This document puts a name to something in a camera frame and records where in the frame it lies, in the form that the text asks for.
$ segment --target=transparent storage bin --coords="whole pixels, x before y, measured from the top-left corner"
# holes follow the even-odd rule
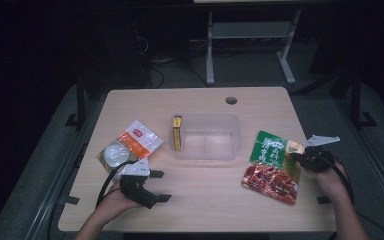
[[[232,160],[241,146],[239,118],[231,113],[179,113],[180,151],[174,148],[173,125],[170,147],[176,159]]]

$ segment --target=person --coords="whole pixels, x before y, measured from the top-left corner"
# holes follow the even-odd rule
[[[345,174],[345,169],[341,164],[336,163],[335,165]],[[320,189],[332,202],[335,212],[337,239],[369,239],[348,196],[348,192],[336,172],[332,168],[317,174],[308,172],[316,178]]]
[[[335,165],[345,174],[344,167],[341,164],[336,163]],[[316,178],[320,189],[332,202],[335,212],[337,239],[369,239],[348,196],[348,192],[335,171],[329,169],[317,174],[309,173]],[[141,207],[140,204],[127,199],[123,193],[118,191],[119,188],[119,182],[111,186],[108,194],[83,224],[75,240],[96,240],[105,224],[129,209]]]
[[[88,217],[86,222],[80,228],[75,240],[96,240],[99,237],[102,228],[123,214],[129,209],[141,207],[124,196],[120,192],[120,182],[114,183],[108,190],[107,195],[102,199],[101,203],[96,207],[95,211]]]

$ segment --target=light wood table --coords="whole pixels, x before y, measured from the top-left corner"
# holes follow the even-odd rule
[[[225,99],[235,97],[229,105]],[[168,143],[172,116],[185,112],[234,113],[240,119],[242,144],[234,160],[177,160]],[[152,209],[133,209],[104,230],[121,232],[299,232],[333,231],[333,209],[319,205],[314,179],[301,174],[297,202],[290,206],[241,185],[260,130],[302,142],[305,136],[287,91],[281,87],[117,90],[107,100],[91,137],[70,196],[59,221],[62,231],[78,231],[93,212],[108,174],[96,155],[134,120],[165,142],[149,158],[161,179],[144,187],[173,196]]]

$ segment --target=red logo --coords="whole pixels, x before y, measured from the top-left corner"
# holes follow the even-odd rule
[[[133,129],[133,134],[135,134],[137,137],[142,137],[143,135],[143,133],[136,128]]]

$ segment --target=person's left hand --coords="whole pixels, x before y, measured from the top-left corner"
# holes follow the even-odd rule
[[[124,194],[120,192],[120,182],[117,181],[108,190],[107,195],[105,195],[101,203],[95,209],[94,214],[97,214],[101,221],[107,224],[125,211],[141,206],[142,205],[139,203],[126,198]]]

